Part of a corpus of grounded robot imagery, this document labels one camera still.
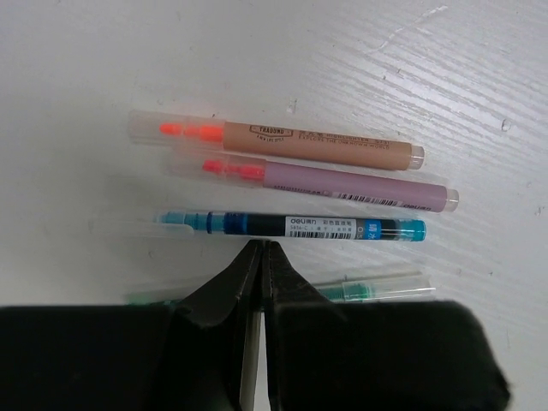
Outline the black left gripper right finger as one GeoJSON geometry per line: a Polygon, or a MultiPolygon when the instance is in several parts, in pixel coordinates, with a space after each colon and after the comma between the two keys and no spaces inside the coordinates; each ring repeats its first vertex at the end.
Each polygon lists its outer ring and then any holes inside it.
{"type": "Polygon", "coordinates": [[[268,397],[272,410],[335,410],[343,311],[269,241],[261,262],[268,397]]]}

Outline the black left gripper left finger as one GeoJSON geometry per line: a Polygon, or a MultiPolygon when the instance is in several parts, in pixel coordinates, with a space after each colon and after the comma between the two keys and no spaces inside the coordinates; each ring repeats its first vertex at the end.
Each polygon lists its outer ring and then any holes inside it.
{"type": "Polygon", "coordinates": [[[261,257],[261,241],[249,241],[176,306],[164,351],[165,409],[253,409],[261,257]]]}

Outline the green gel pen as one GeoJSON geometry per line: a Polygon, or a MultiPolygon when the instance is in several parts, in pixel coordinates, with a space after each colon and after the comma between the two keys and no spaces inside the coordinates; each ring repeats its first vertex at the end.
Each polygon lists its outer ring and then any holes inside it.
{"type": "MultiPolygon", "coordinates": [[[[431,300],[436,290],[431,285],[430,278],[419,271],[383,277],[345,277],[334,282],[315,283],[313,287],[322,296],[335,303],[431,300]]],[[[169,305],[190,296],[197,289],[197,285],[142,289],[129,292],[124,300],[130,305],[153,303],[169,305]]]]}

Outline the blue green pen pack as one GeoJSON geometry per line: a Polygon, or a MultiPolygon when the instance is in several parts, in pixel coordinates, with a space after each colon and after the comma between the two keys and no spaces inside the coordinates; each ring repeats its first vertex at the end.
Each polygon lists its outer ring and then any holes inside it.
{"type": "Polygon", "coordinates": [[[210,235],[411,242],[426,238],[426,224],[418,219],[161,211],[153,215],[152,222],[165,228],[187,227],[210,235]]]}

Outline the pink highlighter pen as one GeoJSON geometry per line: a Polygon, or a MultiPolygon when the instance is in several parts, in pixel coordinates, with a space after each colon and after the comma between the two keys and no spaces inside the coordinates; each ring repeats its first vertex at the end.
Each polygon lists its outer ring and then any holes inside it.
{"type": "Polygon", "coordinates": [[[229,154],[173,152],[166,160],[166,169],[173,176],[238,187],[269,188],[417,211],[455,211],[460,202],[459,193],[443,185],[229,154]]]}

